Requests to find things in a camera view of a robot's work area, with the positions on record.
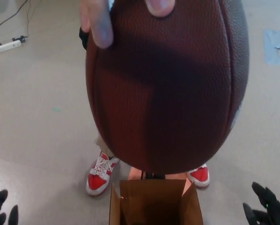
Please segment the person's bare hand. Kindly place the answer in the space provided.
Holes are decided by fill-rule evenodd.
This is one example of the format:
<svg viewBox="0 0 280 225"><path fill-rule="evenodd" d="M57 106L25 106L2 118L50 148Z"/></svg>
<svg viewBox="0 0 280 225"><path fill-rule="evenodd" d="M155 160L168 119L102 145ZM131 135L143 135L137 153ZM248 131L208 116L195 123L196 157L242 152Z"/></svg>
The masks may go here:
<svg viewBox="0 0 280 225"><path fill-rule="evenodd" d="M174 0L145 1L150 14L165 17L172 12ZM81 30L92 33L95 44L107 48L113 42L113 31L110 19L110 2L108 0L82 0L80 2Z"/></svg>

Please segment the robot right black hand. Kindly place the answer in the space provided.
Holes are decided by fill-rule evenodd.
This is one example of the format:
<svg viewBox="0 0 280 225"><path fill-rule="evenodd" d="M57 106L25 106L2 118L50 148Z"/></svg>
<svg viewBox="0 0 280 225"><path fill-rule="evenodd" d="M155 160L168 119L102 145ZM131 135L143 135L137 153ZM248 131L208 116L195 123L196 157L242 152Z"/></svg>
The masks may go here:
<svg viewBox="0 0 280 225"><path fill-rule="evenodd" d="M250 225L280 225L280 201L268 188L257 182L252 183L252 189L258 196L265 211L253 210L247 203L243 203L243 210Z"/></svg>

